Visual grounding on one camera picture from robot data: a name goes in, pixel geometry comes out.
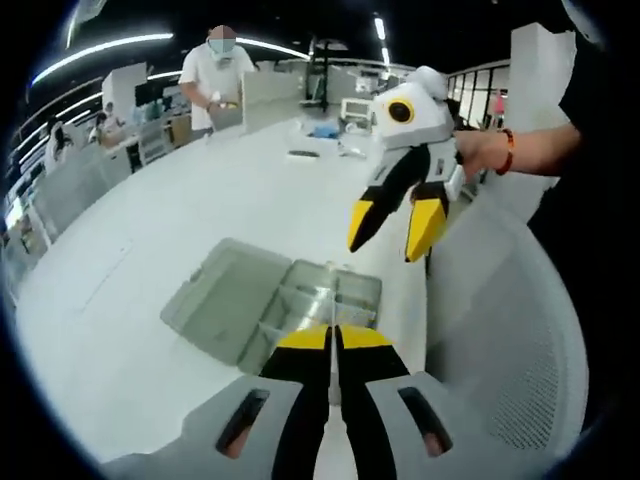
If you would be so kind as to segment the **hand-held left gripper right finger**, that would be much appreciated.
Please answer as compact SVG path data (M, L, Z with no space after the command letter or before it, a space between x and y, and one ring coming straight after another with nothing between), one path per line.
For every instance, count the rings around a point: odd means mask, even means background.
M376 330L335 329L342 418L361 479L498 479L500 447L471 410L412 374Z

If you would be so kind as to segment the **person's right hand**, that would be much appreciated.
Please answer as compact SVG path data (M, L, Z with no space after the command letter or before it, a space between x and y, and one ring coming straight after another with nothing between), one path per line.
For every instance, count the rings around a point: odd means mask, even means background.
M455 139L468 179L481 170L499 170L508 158L508 139L504 133L457 131Z

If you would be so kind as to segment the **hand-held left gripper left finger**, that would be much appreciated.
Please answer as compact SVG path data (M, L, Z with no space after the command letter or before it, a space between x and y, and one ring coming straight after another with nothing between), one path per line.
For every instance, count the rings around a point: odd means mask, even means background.
M192 410L152 453L105 463L108 479L311 479L328 420L332 329L286 335L257 375Z

